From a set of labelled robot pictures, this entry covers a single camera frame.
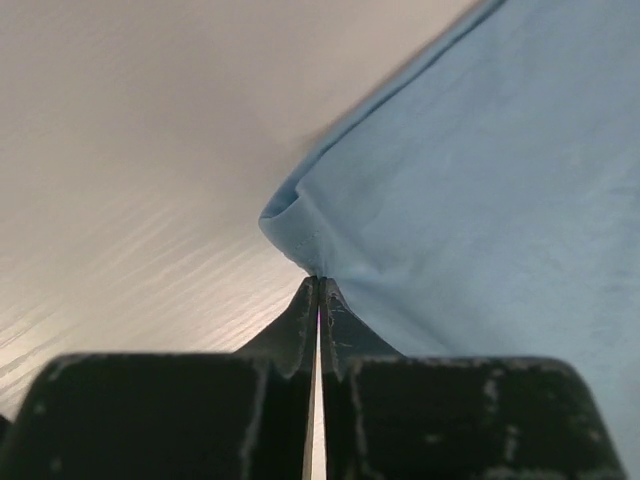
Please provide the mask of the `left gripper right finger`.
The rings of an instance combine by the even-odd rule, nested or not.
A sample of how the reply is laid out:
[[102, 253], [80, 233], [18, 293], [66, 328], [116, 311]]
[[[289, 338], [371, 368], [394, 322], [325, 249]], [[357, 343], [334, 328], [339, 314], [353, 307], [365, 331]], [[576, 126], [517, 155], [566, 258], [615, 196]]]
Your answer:
[[318, 286], [331, 479], [623, 479], [589, 387], [542, 357], [408, 357]]

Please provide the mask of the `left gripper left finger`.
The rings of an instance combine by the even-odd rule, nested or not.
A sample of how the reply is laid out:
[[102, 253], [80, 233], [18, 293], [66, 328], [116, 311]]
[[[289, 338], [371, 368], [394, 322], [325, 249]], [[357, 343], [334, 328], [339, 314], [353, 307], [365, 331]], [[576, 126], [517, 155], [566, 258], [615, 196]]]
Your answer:
[[233, 353], [75, 353], [1, 435], [5, 479], [307, 479], [319, 282]]

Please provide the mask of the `light blue t shirt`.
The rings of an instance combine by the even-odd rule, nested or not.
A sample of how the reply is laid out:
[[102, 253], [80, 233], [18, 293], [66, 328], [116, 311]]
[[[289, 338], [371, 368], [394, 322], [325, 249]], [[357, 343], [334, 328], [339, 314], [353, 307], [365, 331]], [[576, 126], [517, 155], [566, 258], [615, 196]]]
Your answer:
[[486, 1], [259, 224], [418, 355], [639, 363], [639, 5]]

